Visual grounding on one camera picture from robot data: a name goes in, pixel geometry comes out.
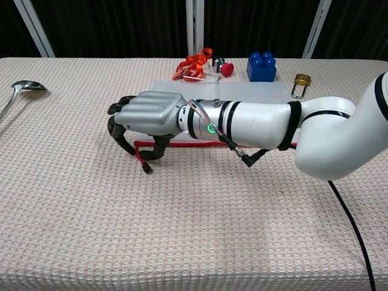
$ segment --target black cable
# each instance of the black cable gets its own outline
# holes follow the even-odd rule
[[[328,183],[331,186],[331,188],[332,188],[335,196],[337,197],[339,203],[341,203],[342,208],[345,210],[345,213],[346,213],[347,217],[349,218],[350,223],[353,226],[353,229],[354,229],[354,231],[356,233],[356,236],[358,238],[358,242],[360,243],[361,250],[363,251],[364,260],[365,260],[365,264],[366,264],[366,269],[368,271],[368,276],[369,276],[370,289],[372,291],[376,291],[376,285],[375,285],[375,279],[373,277],[372,266],[370,265],[368,252],[366,251],[366,247],[365,247],[363,238],[361,237],[360,231],[358,230],[358,227],[356,225],[356,222],[353,219],[352,214],[350,213],[349,209],[346,207],[346,204],[343,201],[339,191],[335,187],[333,181],[328,181]]]

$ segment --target table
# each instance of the table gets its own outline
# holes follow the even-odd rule
[[[109,137],[107,109],[170,79],[181,59],[0,59],[1,290],[369,290],[364,258],[329,185],[301,173],[293,150],[251,169],[224,148],[167,149],[146,175]],[[226,81],[248,81],[229,59]],[[388,63],[277,59],[305,100],[357,103]],[[335,184],[388,289],[388,152]]]

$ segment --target blue toy block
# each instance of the blue toy block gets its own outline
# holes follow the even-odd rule
[[[270,52],[262,56],[255,52],[250,55],[247,73],[251,82],[273,82],[276,75],[276,61]]]

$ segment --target metal ladle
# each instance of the metal ladle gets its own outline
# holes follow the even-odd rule
[[[13,88],[13,95],[8,104],[4,107],[0,113],[0,122],[4,118],[8,109],[11,107],[13,101],[18,97],[20,90],[47,90],[42,84],[34,81],[18,81],[11,86]]]

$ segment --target red wire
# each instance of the red wire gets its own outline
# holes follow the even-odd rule
[[[136,157],[139,162],[144,165],[146,162],[140,156],[140,147],[153,147],[155,142],[153,141],[135,141],[133,144],[135,145]],[[297,142],[291,143],[293,146],[297,146]],[[227,146],[223,142],[218,141],[209,141],[209,142],[171,142],[169,147],[225,147]]]

